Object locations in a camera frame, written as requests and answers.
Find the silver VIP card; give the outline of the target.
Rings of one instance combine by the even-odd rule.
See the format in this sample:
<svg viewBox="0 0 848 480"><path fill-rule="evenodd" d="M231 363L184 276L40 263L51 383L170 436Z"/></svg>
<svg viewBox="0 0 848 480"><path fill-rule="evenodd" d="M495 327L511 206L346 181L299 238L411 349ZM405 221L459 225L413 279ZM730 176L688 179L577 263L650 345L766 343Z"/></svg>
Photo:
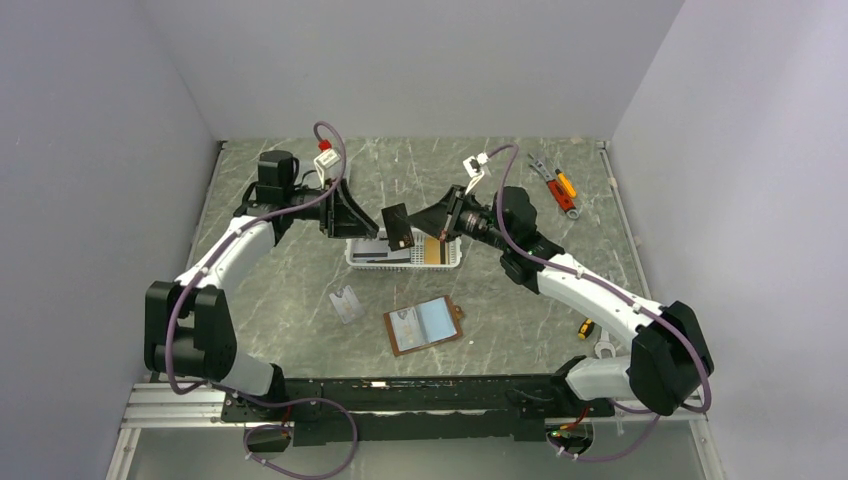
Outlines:
<svg viewBox="0 0 848 480"><path fill-rule="evenodd" d="M393 335L400 352L422 346L426 340L420 319L415 308L391 312L389 319Z"/></svg>

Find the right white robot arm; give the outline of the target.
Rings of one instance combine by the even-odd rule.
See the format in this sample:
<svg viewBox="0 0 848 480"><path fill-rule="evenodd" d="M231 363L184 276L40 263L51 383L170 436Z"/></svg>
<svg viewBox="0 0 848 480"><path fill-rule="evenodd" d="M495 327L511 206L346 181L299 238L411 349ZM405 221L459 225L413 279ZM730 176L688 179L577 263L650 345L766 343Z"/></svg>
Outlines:
<svg viewBox="0 0 848 480"><path fill-rule="evenodd" d="M635 399L669 416L714 370L697 316L683 302L662 305L595 274L542 235L527 192L508 186L491 206L453 185L435 204L413 213L412 227L441 241L467 236L500 250L515 284L575 309L616 336L629 352L612 358L578 355L551 376L551 401L574 415L592 401Z"/></svg>

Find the white plastic basket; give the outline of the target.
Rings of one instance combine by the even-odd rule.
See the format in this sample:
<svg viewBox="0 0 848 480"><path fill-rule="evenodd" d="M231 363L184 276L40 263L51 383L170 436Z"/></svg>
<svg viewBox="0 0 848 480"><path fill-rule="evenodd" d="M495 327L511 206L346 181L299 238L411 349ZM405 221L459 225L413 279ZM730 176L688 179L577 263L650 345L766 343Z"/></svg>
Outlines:
<svg viewBox="0 0 848 480"><path fill-rule="evenodd" d="M448 246L449 263L446 265L425 265L423 263L423 245L425 238L429 235L420 230L413 230L415 246L410 249L392 252L387 259L370 260L365 263L354 263L351 259L351 243L362 240L387 241L384 229L381 229L376 239L349 239L346 241L345 260L347 264L359 270L450 270L458 267L462 259L462 240L456 239L446 243Z"/></svg>

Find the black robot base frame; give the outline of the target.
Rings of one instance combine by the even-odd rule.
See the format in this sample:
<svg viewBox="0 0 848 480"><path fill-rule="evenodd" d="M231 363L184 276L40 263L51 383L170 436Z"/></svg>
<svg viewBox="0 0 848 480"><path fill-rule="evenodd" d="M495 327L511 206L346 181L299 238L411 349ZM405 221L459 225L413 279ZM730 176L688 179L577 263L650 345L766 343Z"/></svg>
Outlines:
<svg viewBox="0 0 848 480"><path fill-rule="evenodd" d="M507 437L540 441L561 423L589 425L610 418L611 403L584 401L566 388L564 374L486 376L289 378L291 407L277 399L262 405L228 393L225 423L282 423L296 446L361 441Z"/></svg>

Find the white striped card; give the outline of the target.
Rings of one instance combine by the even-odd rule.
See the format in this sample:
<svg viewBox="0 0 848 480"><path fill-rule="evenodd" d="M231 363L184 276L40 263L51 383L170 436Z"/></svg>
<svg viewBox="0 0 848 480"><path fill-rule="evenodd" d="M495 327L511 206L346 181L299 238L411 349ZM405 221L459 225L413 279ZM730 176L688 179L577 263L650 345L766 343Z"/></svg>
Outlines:
<svg viewBox="0 0 848 480"><path fill-rule="evenodd" d="M380 240L362 240L351 243L351 259L354 263L387 259L391 249L387 242Z"/></svg>

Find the brown leather card holder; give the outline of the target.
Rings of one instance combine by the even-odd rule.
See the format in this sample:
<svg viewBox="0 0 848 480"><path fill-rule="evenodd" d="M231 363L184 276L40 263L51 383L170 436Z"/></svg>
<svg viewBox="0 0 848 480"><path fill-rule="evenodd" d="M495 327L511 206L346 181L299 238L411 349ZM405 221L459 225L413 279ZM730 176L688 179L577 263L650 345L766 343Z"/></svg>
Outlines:
<svg viewBox="0 0 848 480"><path fill-rule="evenodd" d="M426 340L424 344L418 348L400 352L393 335L389 315L391 312L407 308L416 309L422 329L425 331ZM395 357L407 355L461 338L463 336L461 321L464 318L464 310L460 306L456 305L448 295L437 297L413 306L386 312L383 315L388 340L390 342L392 353Z"/></svg>

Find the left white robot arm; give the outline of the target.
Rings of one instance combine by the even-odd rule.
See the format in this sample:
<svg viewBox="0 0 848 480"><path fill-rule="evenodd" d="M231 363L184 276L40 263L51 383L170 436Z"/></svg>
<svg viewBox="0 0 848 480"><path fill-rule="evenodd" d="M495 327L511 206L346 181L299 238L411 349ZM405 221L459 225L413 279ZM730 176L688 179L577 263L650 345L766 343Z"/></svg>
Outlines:
<svg viewBox="0 0 848 480"><path fill-rule="evenodd" d="M172 390L191 392L181 377L214 384L248 397L264 420L287 406L280 366L243 351L237 341L227 293L282 240L296 221L310 221L328 238L373 239L378 226L354 201L345 178L346 158L329 141L319 144L310 188L292 153L261 154L257 178L246 188L222 236L191 268L172 281L155 281L145 294L144 362L165 375Z"/></svg>

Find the clear plastic card sleeve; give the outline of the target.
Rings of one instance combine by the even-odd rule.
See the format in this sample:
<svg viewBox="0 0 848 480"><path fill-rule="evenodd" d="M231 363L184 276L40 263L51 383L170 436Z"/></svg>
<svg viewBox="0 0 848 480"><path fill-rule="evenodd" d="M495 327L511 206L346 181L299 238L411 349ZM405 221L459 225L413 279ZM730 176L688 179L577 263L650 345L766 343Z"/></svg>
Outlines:
<svg viewBox="0 0 848 480"><path fill-rule="evenodd" d="M349 324L365 315L365 309L350 285L331 292L328 297L343 324Z"/></svg>

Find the gold credit card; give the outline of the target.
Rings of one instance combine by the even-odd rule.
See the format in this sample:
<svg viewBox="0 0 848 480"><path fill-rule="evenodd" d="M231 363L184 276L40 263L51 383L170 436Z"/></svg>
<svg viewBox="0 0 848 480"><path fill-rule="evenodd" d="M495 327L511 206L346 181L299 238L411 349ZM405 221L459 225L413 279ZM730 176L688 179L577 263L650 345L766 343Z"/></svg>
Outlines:
<svg viewBox="0 0 848 480"><path fill-rule="evenodd" d="M427 236L423 245L423 263L425 265L446 265L449 263L448 246L445 242Z"/></svg>

